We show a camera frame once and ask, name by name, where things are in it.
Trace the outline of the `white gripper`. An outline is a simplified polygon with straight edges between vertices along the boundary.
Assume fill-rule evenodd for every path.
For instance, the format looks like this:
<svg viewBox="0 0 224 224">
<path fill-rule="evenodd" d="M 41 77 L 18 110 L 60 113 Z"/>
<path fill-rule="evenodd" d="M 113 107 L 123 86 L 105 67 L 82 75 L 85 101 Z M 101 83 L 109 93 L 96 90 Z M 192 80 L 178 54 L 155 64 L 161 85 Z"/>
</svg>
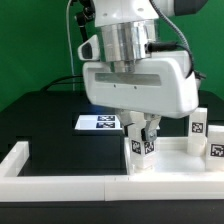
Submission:
<svg viewBox="0 0 224 224">
<path fill-rule="evenodd" d="M 187 76 L 189 70 L 187 52 L 172 51 L 155 52 L 137 61 L 133 73 L 115 73 L 108 63 L 87 62 L 83 75 L 92 104 L 119 109 L 117 117 L 125 136 L 133 124 L 129 110 L 143 112 L 142 140 L 154 142 L 161 116 L 182 118 L 198 107 L 196 78 Z"/>
</svg>

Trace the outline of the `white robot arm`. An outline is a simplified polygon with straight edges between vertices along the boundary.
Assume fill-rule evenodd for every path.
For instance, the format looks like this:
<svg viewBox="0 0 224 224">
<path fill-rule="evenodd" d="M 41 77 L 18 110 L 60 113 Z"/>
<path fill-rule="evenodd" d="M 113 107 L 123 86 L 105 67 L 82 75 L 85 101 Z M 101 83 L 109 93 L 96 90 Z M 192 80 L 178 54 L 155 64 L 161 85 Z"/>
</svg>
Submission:
<svg viewBox="0 0 224 224">
<path fill-rule="evenodd" d="M 80 0 L 97 33 L 79 48 L 91 103 L 115 108 L 127 135 L 152 142 L 163 117 L 198 106 L 204 75 L 171 16 L 195 14 L 208 0 Z"/>
</svg>

